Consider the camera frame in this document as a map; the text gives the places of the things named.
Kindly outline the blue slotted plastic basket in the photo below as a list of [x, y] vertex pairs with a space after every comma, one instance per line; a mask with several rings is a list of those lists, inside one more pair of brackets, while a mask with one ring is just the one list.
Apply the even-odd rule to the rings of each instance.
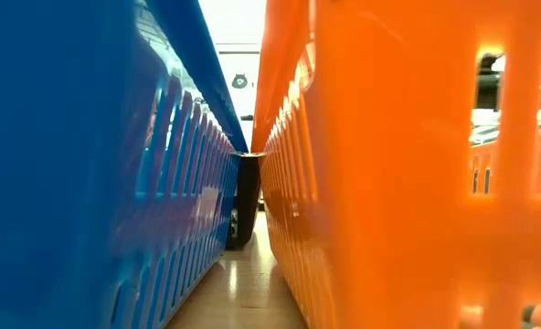
[[0, 329], [165, 329], [246, 148], [198, 0], [0, 0]]

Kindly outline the orange slotted plastic basket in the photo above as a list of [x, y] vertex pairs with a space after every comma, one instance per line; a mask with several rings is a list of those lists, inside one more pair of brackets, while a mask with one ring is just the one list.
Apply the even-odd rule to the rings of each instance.
[[541, 0], [267, 0], [252, 147], [309, 329], [541, 329]]

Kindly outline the black slotted plastic basket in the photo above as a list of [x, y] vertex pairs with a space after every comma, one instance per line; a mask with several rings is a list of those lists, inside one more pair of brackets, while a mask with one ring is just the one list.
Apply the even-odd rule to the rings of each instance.
[[238, 181], [232, 208], [239, 215], [238, 236], [232, 239], [228, 229], [226, 249], [243, 249], [252, 237], [259, 210], [261, 157], [261, 154], [242, 154], [239, 157]]

